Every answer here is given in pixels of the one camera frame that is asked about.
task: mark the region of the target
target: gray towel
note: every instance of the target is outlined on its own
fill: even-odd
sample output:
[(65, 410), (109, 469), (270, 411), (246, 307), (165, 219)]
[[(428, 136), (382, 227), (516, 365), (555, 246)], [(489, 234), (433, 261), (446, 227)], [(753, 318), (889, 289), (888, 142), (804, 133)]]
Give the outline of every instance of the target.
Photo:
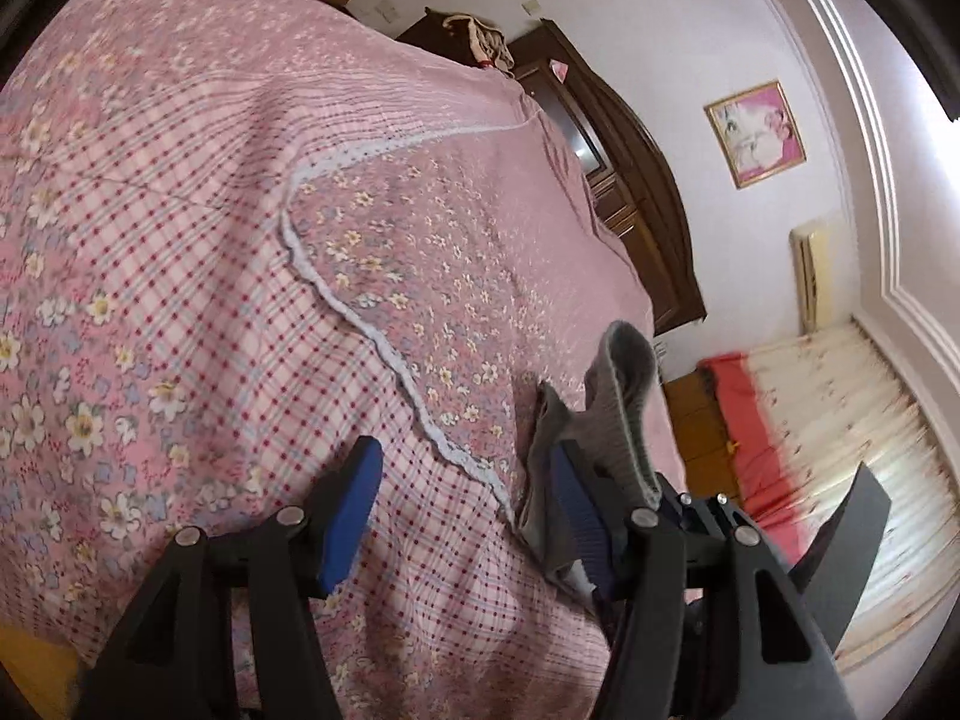
[(584, 377), (587, 408), (572, 412), (549, 384), (541, 384), (541, 409), (527, 456), (527, 494), (520, 536), (547, 579), (592, 608), (587, 579), (566, 518), (550, 493), (548, 453), (574, 440), (589, 464), (605, 469), (631, 507), (659, 509), (661, 487), (643, 444), (647, 394), (656, 384), (656, 356), (649, 341), (627, 322), (613, 322)]

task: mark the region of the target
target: framed picture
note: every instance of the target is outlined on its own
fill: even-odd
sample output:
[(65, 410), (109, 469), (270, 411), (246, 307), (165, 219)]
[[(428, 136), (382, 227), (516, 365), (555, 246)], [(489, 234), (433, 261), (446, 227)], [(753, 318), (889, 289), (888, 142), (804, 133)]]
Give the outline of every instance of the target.
[(806, 161), (797, 123), (779, 81), (717, 100), (704, 109), (737, 189)]

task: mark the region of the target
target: metal screw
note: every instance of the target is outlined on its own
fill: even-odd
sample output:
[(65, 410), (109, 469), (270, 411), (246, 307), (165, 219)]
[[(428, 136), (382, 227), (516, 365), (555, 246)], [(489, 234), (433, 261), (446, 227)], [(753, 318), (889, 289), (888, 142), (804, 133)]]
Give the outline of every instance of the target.
[(656, 528), (656, 524), (659, 523), (659, 517), (652, 509), (634, 509), (630, 519), (637, 528)]
[(299, 506), (287, 506), (277, 512), (277, 522), (286, 525), (288, 528), (292, 525), (299, 525), (304, 521), (304, 510)]
[(190, 525), (174, 536), (174, 541), (181, 547), (192, 547), (200, 541), (200, 528)]
[(755, 547), (760, 543), (760, 534), (749, 525), (741, 525), (733, 531), (733, 537), (745, 547)]

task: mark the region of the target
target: dark wood cabinet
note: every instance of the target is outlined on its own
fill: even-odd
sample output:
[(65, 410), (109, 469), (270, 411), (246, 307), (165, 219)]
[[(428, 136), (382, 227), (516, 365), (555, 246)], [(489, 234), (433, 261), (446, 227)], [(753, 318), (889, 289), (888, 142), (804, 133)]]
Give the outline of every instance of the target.
[[(475, 66), (466, 36), (444, 29), (437, 16), (428, 11), (398, 39)], [(510, 43), (517, 81), (579, 157), (598, 217), (620, 237), (650, 295), (655, 332), (702, 319), (707, 311), (693, 272), (686, 213), (664, 155), (560, 28), (550, 20), (541, 24)], [(551, 59), (568, 66), (563, 81)]]

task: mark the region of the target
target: floral fabric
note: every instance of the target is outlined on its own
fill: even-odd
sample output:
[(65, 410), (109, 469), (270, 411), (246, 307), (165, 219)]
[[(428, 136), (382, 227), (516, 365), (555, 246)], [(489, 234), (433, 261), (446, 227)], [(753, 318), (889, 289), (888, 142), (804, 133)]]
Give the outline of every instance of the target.
[(511, 518), (536, 382), (577, 406), (612, 319), (649, 299), (512, 81), (309, 0), (72, 0), (0, 93), (0, 618), (93, 661), (171, 533), (368, 434), (344, 716), (583, 716), (606, 645)]

